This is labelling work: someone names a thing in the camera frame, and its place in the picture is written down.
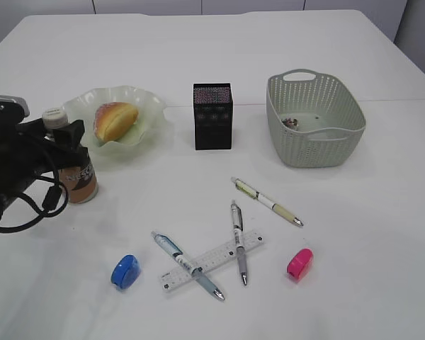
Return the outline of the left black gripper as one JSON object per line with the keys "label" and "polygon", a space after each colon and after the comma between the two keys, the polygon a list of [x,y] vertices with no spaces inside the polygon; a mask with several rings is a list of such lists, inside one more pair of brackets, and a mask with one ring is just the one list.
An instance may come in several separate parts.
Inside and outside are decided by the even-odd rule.
{"label": "left black gripper", "polygon": [[[19,198],[37,213],[37,217],[23,224],[32,227],[56,211],[57,168],[83,169],[89,163],[89,153],[81,145],[85,133],[83,120],[54,129],[56,147],[45,139],[42,118],[26,123],[23,120],[18,124],[0,123],[0,220],[10,204]],[[41,208],[24,193],[36,180],[52,184]]]}

